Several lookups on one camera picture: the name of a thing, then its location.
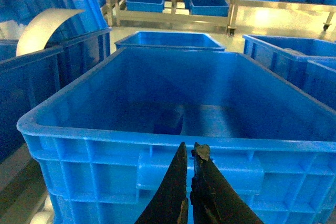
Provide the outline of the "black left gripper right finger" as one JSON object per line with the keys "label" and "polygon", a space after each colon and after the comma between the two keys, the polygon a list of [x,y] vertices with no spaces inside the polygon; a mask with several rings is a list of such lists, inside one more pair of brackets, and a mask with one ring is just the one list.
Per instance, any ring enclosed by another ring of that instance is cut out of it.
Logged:
{"label": "black left gripper right finger", "polygon": [[194,223],[263,223],[239,197],[210,157],[210,147],[194,144],[190,200]]}

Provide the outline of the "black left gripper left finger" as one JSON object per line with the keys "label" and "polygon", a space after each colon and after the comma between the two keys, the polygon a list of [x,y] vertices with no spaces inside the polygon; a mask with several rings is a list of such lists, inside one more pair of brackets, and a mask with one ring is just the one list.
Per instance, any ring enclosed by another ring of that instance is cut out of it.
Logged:
{"label": "black left gripper left finger", "polygon": [[182,142],[152,200],[136,223],[188,223],[187,150]]}

